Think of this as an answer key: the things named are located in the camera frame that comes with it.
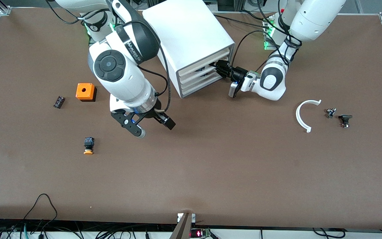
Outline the yellow push button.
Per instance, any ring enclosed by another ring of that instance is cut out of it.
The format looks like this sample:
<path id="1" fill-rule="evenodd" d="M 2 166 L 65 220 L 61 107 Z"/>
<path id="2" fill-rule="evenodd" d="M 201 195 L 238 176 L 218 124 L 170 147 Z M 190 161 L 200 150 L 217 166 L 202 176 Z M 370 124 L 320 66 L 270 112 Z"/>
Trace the yellow push button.
<path id="1" fill-rule="evenodd" d="M 93 155 L 94 154 L 94 138 L 93 137 L 86 137 L 84 139 L 84 155 Z"/>

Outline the orange box with hole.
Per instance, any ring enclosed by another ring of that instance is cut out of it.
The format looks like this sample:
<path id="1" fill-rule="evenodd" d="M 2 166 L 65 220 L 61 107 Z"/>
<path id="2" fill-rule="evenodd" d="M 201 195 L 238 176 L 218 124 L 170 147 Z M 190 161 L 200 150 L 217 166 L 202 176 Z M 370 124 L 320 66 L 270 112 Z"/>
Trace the orange box with hole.
<path id="1" fill-rule="evenodd" d="M 92 83 L 78 83 L 75 96 L 81 102 L 95 102 L 97 88 Z"/>

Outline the white curved plastic arc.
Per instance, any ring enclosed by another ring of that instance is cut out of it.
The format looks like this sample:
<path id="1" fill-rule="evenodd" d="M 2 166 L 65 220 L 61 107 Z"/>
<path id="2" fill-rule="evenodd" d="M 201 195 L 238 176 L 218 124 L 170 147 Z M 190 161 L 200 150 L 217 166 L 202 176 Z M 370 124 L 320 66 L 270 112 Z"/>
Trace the white curved plastic arc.
<path id="1" fill-rule="evenodd" d="M 295 111 L 295 116 L 296 116 L 296 120 L 297 122 L 299 123 L 299 125 L 301 127 L 303 127 L 305 130 L 306 130 L 306 133 L 310 133 L 312 131 L 312 127 L 308 126 L 307 124 L 305 124 L 305 122 L 302 120 L 301 118 L 301 114 L 300 114 L 300 111 L 301 111 L 301 108 L 303 105 L 305 104 L 312 104 L 312 105 L 316 105 L 318 106 L 320 103 L 322 102 L 322 100 L 306 100 L 306 101 L 303 101 L 297 108 L 296 108 L 296 111 Z"/>

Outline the device with red display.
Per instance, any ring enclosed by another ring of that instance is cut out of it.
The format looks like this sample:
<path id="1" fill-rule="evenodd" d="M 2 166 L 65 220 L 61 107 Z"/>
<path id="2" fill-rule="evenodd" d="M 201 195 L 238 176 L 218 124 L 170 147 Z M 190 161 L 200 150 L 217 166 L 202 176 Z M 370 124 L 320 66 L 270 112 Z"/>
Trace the device with red display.
<path id="1" fill-rule="evenodd" d="M 211 232 L 209 229 L 194 228 L 190 230 L 189 239 L 206 239 L 211 238 Z"/>

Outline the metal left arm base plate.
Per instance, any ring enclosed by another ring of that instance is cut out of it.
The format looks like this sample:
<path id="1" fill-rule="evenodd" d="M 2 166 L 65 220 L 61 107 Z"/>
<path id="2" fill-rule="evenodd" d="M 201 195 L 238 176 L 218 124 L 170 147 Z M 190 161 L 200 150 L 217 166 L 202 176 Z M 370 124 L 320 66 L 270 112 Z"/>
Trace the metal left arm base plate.
<path id="1" fill-rule="evenodd" d="M 275 16 L 269 16 L 267 19 L 264 19 L 262 22 L 262 26 L 267 27 L 264 29 L 264 50 L 275 50 L 276 43 L 273 39 L 274 31 L 275 31 Z"/>

